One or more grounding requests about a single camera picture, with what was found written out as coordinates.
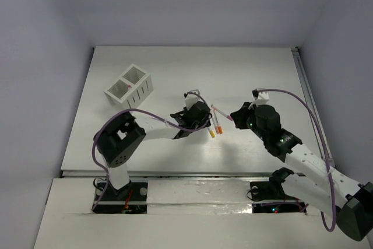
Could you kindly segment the yellow capped white marker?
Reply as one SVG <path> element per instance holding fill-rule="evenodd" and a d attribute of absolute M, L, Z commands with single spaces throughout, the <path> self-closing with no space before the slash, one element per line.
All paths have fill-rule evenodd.
<path fill-rule="evenodd" d="M 210 127 L 208 127 L 207 130 L 208 130 L 210 136 L 211 136 L 212 138 L 215 138 L 215 134 L 214 134 L 214 132 L 212 131 L 212 129 L 211 129 Z"/>

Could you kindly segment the orange capped white marker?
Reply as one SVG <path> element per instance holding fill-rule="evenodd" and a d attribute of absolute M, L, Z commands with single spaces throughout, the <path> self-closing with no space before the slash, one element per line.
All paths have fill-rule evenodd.
<path fill-rule="evenodd" d="M 222 134 L 223 133 L 223 130 L 222 130 L 222 127 L 220 125 L 220 122 L 219 122 L 219 119 L 218 119 L 218 116 L 217 116 L 217 113 L 215 110 L 213 110 L 213 116 L 214 116 L 214 123 L 215 123 L 215 129 L 216 129 L 216 133 L 217 134 Z"/>

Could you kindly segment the peach capped white marker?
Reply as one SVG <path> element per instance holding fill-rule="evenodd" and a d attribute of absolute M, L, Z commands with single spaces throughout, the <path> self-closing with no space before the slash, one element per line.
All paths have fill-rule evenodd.
<path fill-rule="evenodd" d="M 219 121 L 217 119 L 217 115 L 216 115 L 216 110 L 215 109 L 212 110 L 212 120 L 213 120 L 214 128 L 216 130 L 216 134 L 221 134 L 221 132 L 220 132 L 221 127 L 219 125 Z"/>

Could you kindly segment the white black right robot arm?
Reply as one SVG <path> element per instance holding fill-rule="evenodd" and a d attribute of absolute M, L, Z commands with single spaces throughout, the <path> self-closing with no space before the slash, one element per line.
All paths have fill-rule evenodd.
<path fill-rule="evenodd" d="M 372 183 L 359 183 L 334 167 L 327 167 L 301 139 L 281 127 L 275 108 L 245 102 L 231 113 L 236 128 L 250 129 L 265 149 L 287 165 L 268 183 L 276 198 L 295 197 L 335 220 L 349 238 L 361 241 L 372 230 Z"/>

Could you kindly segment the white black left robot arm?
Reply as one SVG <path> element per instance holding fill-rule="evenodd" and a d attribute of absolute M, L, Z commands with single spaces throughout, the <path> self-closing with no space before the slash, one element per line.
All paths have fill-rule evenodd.
<path fill-rule="evenodd" d="M 186 138 L 208 128 L 211 116 L 209 106 L 197 101 L 170 115 L 176 123 L 136 108 L 124 110 L 109 119 L 95 134 L 92 146 L 92 158 L 106 173 L 109 193 L 115 199 L 128 195 L 131 180 L 126 163 L 142 142 Z"/>

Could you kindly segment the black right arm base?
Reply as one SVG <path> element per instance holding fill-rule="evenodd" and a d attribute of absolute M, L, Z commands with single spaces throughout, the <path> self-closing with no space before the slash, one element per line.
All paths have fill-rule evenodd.
<path fill-rule="evenodd" d="M 252 213 L 307 213 L 308 204 L 286 195 L 282 184 L 295 173 L 285 167 L 274 171 L 267 181 L 251 181 L 247 198 L 252 202 Z"/>

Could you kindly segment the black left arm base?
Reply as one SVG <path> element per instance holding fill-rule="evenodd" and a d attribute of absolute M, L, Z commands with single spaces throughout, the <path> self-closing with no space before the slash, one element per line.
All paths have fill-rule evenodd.
<path fill-rule="evenodd" d="M 92 212 L 96 214 L 146 214 L 148 182 L 129 182 L 123 190 L 115 191 L 106 180 L 95 178 Z"/>

